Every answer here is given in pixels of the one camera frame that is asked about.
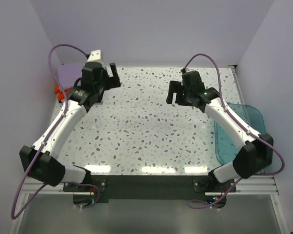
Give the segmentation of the lilac polo shirt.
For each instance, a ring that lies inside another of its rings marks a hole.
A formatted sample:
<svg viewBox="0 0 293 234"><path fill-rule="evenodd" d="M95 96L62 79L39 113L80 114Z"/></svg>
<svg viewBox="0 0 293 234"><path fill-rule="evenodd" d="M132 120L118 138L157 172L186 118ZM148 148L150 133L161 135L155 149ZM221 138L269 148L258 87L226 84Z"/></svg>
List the lilac polo shirt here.
<svg viewBox="0 0 293 234"><path fill-rule="evenodd" d="M74 86L75 81L82 76L83 64L68 63L59 65L57 75L61 86L66 90Z"/></svg>

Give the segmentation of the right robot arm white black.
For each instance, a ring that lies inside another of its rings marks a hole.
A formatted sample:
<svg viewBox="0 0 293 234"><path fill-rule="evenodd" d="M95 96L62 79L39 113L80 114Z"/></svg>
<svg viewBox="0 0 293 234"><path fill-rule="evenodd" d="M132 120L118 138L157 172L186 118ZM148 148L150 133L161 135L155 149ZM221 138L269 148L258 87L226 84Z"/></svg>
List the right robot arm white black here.
<svg viewBox="0 0 293 234"><path fill-rule="evenodd" d="M247 179L271 165L273 138L243 121L215 88L205 88L199 72L185 72L182 81L170 81L166 102L200 109L226 131L238 148L231 162L209 172L208 187L212 191L220 191L231 179Z"/></svg>

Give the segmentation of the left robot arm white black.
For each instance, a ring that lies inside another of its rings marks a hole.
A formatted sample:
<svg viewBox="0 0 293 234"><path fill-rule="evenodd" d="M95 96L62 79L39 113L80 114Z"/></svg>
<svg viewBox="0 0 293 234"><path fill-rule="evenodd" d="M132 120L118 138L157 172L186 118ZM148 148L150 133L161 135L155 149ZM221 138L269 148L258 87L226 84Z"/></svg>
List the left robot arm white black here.
<svg viewBox="0 0 293 234"><path fill-rule="evenodd" d="M55 117L42 137L31 147L23 146L20 158L25 174L50 186L74 183L80 191L91 187L90 171L80 166L64 166L57 158L69 135L94 104L100 103L106 90L121 86L115 63L110 64L112 76L99 62L87 62L67 95L68 102Z"/></svg>

